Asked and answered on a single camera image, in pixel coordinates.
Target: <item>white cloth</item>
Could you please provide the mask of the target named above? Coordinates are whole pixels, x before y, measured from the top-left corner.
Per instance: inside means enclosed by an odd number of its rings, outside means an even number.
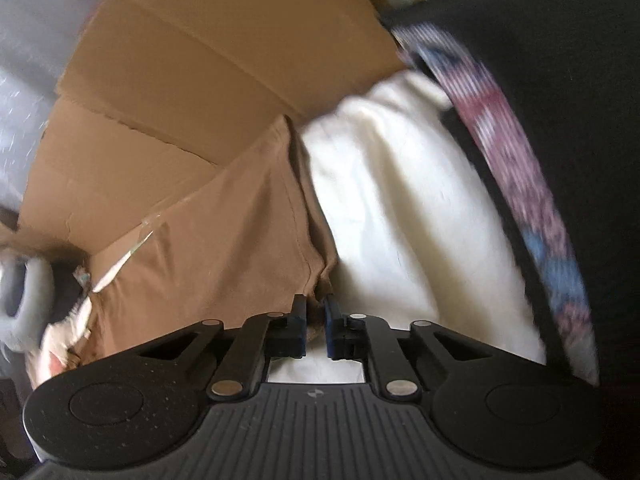
[[[135,245],[94,286],[94,292],[100,292],[109,285],[116,274],[140,245]],[[86,335],[89,316],[91,315],[91,300],[85,298],[77,305],[65,319],[47,326],[42,337],[40,349],[26,354],[27,374],[31,386],[36,389],[44,381],[59,374],[66,367],[66,351],[75,345],[81,337]]]
[[[401,72],[302,131],[340,256],[335,295],[345,313],[401,329],[427,319],[544,363],[498,213],[440,123],[450,106],[426,76]],[[358,380],[358,363],[333,368],[317,344],[270,372],[273,382]]]

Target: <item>black fabric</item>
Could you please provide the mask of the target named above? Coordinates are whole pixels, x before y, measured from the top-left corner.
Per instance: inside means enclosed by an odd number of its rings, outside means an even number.
[[[51,264],[53,270],[53,283],[56,287],[56,295],[49,317],[49,323],[58,323],[66,318],[71,309],[76,305],[82,294],[82,286],[74,276],[76,266],[66,262]]]
[[[504,199],[498,183],[487,164],[482,152],[476,146],[469,130],[460,119],[455,108],[450,108],[441,116],[442,124],[465,152],[466,158],[476,168],[478,175],[495,204],[495,208],[502,219],[502,228],[513,250],[516,265],[520,268],[525,282],[525,295],[533,311],[534,322],[540,331],[540,337],[545,342],[546,364],[569,373],[570,367],[562,347],[562,341],[551,315],[546,300],[545,289],[529,251],[527,250],[520,229],[516,224],[511,209]]]
[[[382,22],[434,23],[491,71],[574,246],[601,384],[640,384],[640,0],[430,0]]]

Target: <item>logo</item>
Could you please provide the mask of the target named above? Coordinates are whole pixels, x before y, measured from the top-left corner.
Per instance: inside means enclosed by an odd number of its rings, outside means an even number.
[[[324,391],[318,390],[317,388],[314,388],[313,390],[309,390],[306,394],[309,397],[313,397],[314,399],[318,399],[319,397],[324,396]]]

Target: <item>ribbed black surface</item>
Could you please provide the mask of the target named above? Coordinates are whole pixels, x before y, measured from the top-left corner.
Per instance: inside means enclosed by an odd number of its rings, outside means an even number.
[[[246,402],[213,407],[180,449],[123,471],[47,464],[35,480],[601,479],[583,465],[512,474],[456,455],[414,406],[378,399],[367,384],[264,384]]]

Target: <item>gray object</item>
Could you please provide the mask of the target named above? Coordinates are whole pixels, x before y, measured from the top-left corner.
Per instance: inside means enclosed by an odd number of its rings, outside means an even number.
[[[0,0],[0,207],[18,212],[55,87],[98,0]]]
[[[31,258],[26,263],[24,292],[20,295],[22,265],[19,258],[5,262],[0,280],[0,342],[13,352],[29,352],[40,348],[44,329],[52,312],[55,287],[53,270],[44,258]],[[21,296],[18,309],[15,298]]]
[[[368,384],[262,384],[244,402],[213,406],[185,444],[154,462],[97,472],[47,462],[26,478],[603,480],[581,463],[517,473],[473,462],[441,441],[417,407],[385,402]]]

